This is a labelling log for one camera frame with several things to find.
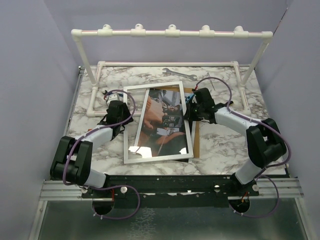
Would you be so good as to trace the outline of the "white picture frame with photo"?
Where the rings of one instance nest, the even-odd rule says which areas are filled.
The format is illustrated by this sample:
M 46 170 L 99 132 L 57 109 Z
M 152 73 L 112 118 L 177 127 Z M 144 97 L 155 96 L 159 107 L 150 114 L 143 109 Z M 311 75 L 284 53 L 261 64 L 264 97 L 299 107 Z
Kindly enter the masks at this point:
M 171 87 L 177 86 L 179 88 L 180 97 L 182 98 L 182 111 L 185 114 L 187 107 L 185 102 L 185 94 L 184 94 L 184 86 L 182 81 L 172 81 L 172 82 L 163 82 L 163 83 L 149 83 L 149 84 L 141 84 L 141 85 L 132 85 L 132 86 L 124 86 L 123 90 L 125 92 L 131 90 L 140 90 L 146 89 L 149 90 L 151 88 L 160 88 L 160 87 Z M 191 138 L 191 132 L 189 128 L 189 123 L 187 120 L 184 120 L 185 130 L 186 130 L 186 145 L 187 147 L 182 149 L 182 154 L 175 155 L 164 155 L 164 156 L 152 156 L 151 150 L 147 150 L 146 148 L 139 148 L 138 146 L 129 147 L 129 130 L 126 127 L 123 132 L 123 162 L 124 164 L 145 164 L 145 163 L 155 163 L 155 162 L 164 162 L 164 161 L 176 161 L 183 159 L 192 159 L 194 157 L 193 153 L 193 144 Z M 136 153 L 142 153 L 141 158 L 129 158 L 129 152 L 131 150 L 136 150 Z

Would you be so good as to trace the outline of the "brown frame backing board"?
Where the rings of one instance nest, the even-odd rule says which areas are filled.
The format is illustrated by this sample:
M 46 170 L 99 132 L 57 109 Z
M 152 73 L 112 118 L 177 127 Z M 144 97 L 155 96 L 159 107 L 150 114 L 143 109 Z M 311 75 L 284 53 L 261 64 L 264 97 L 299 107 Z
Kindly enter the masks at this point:
M 169 87 L 168 90 L 179 92 L 178 87 Z M 193 94 L 191 88 L 184 88 L 185 98 L 191 97 Z M 200 158 L 200 123 L 197 121 L 189 122 L 191 140 L 193 145 L 193 158 Z

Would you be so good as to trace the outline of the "printed photo with mat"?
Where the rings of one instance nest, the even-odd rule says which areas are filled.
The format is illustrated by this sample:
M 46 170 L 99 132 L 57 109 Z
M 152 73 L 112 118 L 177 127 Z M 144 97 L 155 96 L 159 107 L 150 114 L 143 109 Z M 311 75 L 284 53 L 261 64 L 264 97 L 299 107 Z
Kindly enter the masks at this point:
M 137 159 L 189 153 L 183 119 L 182 97 L 178 87 L 151 88 L 146 91 L 134 146 L 129 148 Z

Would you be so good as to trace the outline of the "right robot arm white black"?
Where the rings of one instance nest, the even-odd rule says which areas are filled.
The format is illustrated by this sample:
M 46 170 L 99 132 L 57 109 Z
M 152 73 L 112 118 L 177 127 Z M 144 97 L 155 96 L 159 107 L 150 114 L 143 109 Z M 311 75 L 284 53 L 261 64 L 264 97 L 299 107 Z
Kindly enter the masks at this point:
M 207 88 L 193 89 L 192 92 L 193 95 L 186 100 L 185 120 L 206 120 L 209 124 L 227 127 L 246 139 L 248 160 L 232 175 L 229 184 L 230 191 L 240 196 L 267 165 L 286 154 L 287 147 L 278 135 L 278 126 L 271 118 L 259 120 L 232 111 L 231 101 L 216 104 Z

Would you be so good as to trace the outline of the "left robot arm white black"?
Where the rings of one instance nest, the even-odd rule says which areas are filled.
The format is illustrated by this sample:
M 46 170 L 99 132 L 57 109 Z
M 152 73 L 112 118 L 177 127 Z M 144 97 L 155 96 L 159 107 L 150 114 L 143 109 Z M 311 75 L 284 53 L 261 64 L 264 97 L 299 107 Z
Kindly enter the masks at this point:
M 106 174 L 91 168 L 92 154 L 117 137 L 132 121 L 126 103 L 111 101 L 106 115 L 95 128 L 81 136 L 63 136 L 60 139 L 50 167 L 50 177 L 63 181 L 65 185 L 93 187 L 97 196 L 106 197 L 111 186 L 106 182 Z

